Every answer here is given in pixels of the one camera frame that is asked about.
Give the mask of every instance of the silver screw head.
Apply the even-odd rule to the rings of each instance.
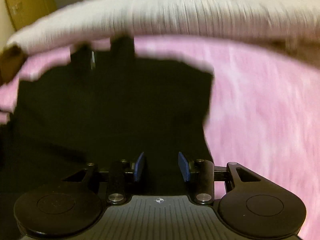
[[[200,202],[207,202],[209,200],[211,200],[211,195],[207,194],[207,193],[200,193],[196,196],[196,199]]]
[[[124,199],[124,196],[119,193],[114,193],[114,194],[109,195],[108,199],[114,203],[117,203],[119,201],[122,201]]]

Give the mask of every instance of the grooved gray surface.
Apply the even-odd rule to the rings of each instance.
[[[287,240],[298,240],[296,236]],[[101,220],[69,240],[247,240],[226,228],[214,211],[187,196],[134,196],[109,207]]]

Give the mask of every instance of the circular disc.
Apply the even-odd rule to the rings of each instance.
[[[224,195],[218,213],[237,232],[267,239],[296,233],[306,217],[305,206],[297,196],[284,189],[268,194],[254,187]]]
[[[100,198],[77,182],[45,185],[22,195],[14,205],[20,228],[41,237],[76,234],[92,225],[101,212]]]

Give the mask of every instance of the pink fabric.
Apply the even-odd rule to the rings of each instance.
[[[105,48],[109,41],[95,42]],[[205,137],[215,164],[238,162],[299,196],[307,207],[300,231],[320,235],[320,71],[290,58],[233,41],[192,36],[139,37],[138,55],[171,57],[215,72]],[[69,47],[28,59],[0,88],[0,106],[16,104],[18,78],[35,79],[70,60]],[[221,184],[216,198],[222,197]]]

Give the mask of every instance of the black cloth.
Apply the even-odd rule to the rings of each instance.
[[[178,152],[211,160],[203,132],[211,74],[136,57],[128,37],[94,58],[92,67],[92,51],[84,46],[70,64],[20,82],[16,109],[1,131],[2,195],[61,179],[88,162],[108,168],[141,152],[146,193],[182,195]]]

